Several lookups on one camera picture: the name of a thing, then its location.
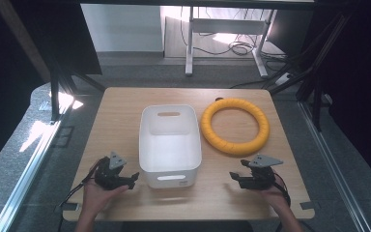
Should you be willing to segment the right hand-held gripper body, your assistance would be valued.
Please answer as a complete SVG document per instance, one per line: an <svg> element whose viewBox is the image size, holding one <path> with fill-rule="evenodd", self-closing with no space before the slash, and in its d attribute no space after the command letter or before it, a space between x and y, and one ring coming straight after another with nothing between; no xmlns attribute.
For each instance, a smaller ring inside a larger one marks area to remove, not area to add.
<svg viewBox="0 0 371 232"><path fill-rule="evenodd" d="M250 160L250 166L247 167L251 170L250 177L242 177L239 185L242 189L256 189L265 190L269 189L275 182L272 167L282 164L283 161L265 155L255 155Z"/></svg>

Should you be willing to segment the aluminium rail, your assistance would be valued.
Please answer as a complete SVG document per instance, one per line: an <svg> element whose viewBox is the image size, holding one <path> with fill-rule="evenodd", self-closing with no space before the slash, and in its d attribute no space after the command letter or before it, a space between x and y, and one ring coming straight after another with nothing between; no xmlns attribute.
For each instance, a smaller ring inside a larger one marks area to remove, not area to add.
<svg viewBox="0 0 371 232"><path fill-rule="evenodd" d="M311 112L305 102L299 102L298 107L300 112L311 132L313 139L315 140L321 156L327 166L328 172L334 181L336 188L350 214L352 221L358 232L371 232L371 226L368 223L365 213L362 211L355 195L351 191L347 181L344 178L343 173L339 169L339 166L329 148L322 133L313 124L311 118Z"/></svg>
<svg viewBox="0 0 371 232"><path fill-rule="evenodd" d="M34 152L28 160L25 169L20 175L12 193L0 213L0 232L8 232L20 209L20 206L31 187L35 176L45 158L62 121L71 109L71 103L61 104L59 114L56 119L51 119L48 123L35 121L28 132L27 140L21 145L20 151L25 151L36 140L39 140Z"/></svg>

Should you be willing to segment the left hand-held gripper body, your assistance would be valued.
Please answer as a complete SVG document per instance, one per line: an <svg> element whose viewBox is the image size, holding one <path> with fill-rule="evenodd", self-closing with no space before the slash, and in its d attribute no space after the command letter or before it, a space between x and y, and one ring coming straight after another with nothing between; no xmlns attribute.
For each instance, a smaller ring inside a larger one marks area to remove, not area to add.
<svg viewBox="0 0 371 232"><path fill-rule="evenodd" d="M95 182L105 190L128 186L130 183L124 182L123 177L120 176L126 163L115 152L112 152L109 157L100 159L99 166L95 171Z"/></svg>

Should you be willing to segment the person's right hand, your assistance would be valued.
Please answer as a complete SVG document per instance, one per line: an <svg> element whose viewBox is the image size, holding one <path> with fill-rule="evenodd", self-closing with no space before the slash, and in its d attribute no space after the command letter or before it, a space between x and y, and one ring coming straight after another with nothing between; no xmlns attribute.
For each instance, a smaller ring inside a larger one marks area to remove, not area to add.
<svg viewBox="0 0 371 232"><path fill-rule="evenodd" d="M292 214L289 204L283 195L283 191L276 186L265 190L258 190L257 193L273 208L279 217L285 218Z"/></svg>

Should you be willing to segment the white metal desk frame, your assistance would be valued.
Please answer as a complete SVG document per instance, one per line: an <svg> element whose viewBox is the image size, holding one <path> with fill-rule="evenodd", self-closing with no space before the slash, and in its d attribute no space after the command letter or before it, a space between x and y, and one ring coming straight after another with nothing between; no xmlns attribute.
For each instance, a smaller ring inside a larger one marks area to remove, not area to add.
<svg viewBox="0 0 371 232"><path fill-rule="evenodd" d="M199 18L193 13L194 8L189 9L188 33L185 53L185 74L191 76L193 74L193 35L197 33L225 33L235 35L254 35L260 37L258 42L252 49L254 61L258 72L262 78L267 78L268 72L261 57L264 42L271 27L271 21L274 16L274 10L269 10L268 16L265 19L215 19L215 18Z"/></svg>

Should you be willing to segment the person's left hand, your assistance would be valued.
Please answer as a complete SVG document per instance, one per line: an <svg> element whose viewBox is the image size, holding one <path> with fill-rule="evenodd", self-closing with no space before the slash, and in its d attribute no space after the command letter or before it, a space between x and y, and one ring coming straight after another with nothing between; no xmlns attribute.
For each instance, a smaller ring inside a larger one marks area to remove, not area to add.
<svg viewBox="0 0 371 232"><path fill-rule="evenodd" d="M84 186L82 210L80 218L94 220L108 202L118 194L128 190L128 186L121 186L113 190L105 190L94 180L89 180Z"/></svg>

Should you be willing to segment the white power strip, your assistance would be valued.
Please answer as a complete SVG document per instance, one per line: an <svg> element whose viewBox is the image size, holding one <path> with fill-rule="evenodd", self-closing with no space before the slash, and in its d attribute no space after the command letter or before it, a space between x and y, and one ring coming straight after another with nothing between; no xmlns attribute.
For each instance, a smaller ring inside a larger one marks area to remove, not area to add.
<svg viewBox="0 0 371 232"><path fill-rule="evenodd" d="M280 77L275 81L275 84L276 84L277 86L282 85L282 84L284 84L285 82L287 82L288 80L290 80L292 77L293 77L293 76L292 76L290 73L286 72L286 73L282 74L282 75L281 75L281 76L280 76Z"/></svg>

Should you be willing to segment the white plastic basket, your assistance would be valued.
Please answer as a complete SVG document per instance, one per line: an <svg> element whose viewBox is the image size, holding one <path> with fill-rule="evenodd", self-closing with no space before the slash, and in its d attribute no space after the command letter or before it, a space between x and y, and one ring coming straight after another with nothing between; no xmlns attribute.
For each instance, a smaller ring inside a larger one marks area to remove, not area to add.
<svg viewBox="0 0 371 232"><path fill-rule="evenodd" d="M143 110L139 164L150 188L192 186L201 162L200 130L190 105L151 105Z"/></svg>

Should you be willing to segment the black metal stand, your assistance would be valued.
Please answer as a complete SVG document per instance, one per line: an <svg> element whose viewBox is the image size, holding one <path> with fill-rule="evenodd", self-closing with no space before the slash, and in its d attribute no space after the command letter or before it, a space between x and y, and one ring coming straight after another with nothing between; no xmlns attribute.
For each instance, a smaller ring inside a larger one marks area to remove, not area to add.
<svg viewBox="0 0 371 232"><path fill-rule="evenodd" d="M321 67L324 60L328 56L329 51L333 47L335 41L341 34L351 17L351 13L346 11L337 11L332 20L324 27L324 29L313 39L304 52L294 56L291 61L282 68L280 72L274 74L271 79L276 78L283 72L290 70L292 67L311 60L311 64L306 70L299 72L297 75L286 81L285 83L270 89L270 94L273 96L283 90L300 82L300 87L297 90L296 98L299 102L305 102L310 95L313 95L313 104L311 111L311 123L319 131L320 128L320 111L322 105L322 75Z"/></svg>
<svg viewBox="0 0 371 232"><path fill-rule="evenodd" d="M33 16L34 39L51 77L52 120L60 118L59 88L73 94L77 76L95 89L105 87L89 77L101 74L100 62L79 3L34 0L28 4Z"/></svg>

